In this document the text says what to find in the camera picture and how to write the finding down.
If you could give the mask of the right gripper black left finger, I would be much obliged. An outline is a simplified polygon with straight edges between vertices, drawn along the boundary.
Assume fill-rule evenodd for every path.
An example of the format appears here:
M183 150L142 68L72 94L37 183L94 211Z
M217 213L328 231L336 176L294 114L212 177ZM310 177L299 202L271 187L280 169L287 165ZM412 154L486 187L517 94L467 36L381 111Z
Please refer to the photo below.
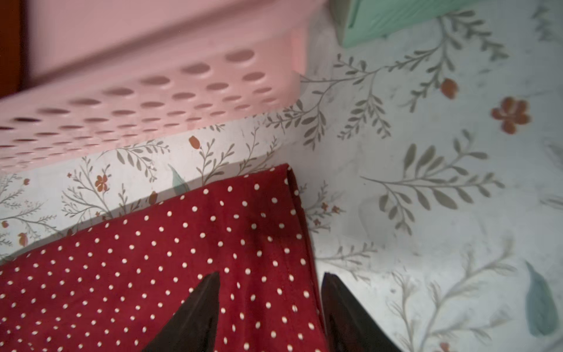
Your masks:
M144 351L210 352L215 350L220 276L205 276Z

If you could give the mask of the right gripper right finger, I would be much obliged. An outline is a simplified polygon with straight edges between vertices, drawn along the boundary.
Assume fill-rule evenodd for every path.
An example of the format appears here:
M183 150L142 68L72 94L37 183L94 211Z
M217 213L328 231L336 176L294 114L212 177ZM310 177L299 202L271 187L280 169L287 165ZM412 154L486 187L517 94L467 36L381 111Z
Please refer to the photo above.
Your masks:
M400 352L336 274L324 274L321 299L328 350Z

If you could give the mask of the pink plastic basket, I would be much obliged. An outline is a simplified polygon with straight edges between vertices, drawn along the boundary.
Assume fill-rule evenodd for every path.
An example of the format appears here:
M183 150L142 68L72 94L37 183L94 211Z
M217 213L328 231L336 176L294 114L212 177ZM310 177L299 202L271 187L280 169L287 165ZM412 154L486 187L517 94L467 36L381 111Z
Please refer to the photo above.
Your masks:
M322 1L28 1L29 85L1 100L1 171L290 106Z

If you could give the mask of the floral table mat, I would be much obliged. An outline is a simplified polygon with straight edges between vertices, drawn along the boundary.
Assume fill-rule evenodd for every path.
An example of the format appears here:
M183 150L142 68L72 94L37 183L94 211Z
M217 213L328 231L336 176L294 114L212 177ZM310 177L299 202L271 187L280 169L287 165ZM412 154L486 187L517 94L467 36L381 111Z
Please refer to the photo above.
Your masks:
M561 351L561 1L470 1L352 48L328 2L294 104L1 171L1 267L287 164L326 342L332 273L401 351Z

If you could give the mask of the mint green file organizer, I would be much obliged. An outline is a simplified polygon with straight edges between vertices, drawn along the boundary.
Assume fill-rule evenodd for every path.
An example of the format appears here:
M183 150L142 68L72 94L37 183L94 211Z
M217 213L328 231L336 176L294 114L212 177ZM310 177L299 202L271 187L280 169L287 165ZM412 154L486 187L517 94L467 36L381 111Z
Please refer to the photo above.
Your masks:
M330 0L328 7L339 44L352 48L469 4L466 0Z

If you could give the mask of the dark red polka-dot skirt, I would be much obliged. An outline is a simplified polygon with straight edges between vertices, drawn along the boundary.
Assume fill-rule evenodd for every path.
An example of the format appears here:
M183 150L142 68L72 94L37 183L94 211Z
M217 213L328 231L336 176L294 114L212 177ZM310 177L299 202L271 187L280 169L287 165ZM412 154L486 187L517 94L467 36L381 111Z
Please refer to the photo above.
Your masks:
M287 164L105 221L1 267L1 350L140 351L218 274L215 351L325 351Z

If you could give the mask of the rust orange skirt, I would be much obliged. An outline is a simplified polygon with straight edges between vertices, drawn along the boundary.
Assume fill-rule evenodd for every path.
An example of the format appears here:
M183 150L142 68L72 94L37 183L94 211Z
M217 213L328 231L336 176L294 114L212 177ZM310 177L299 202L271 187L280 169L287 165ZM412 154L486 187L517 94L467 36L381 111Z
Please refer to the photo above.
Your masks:
M1 98L21 88L26 67L25 1L1 0Z

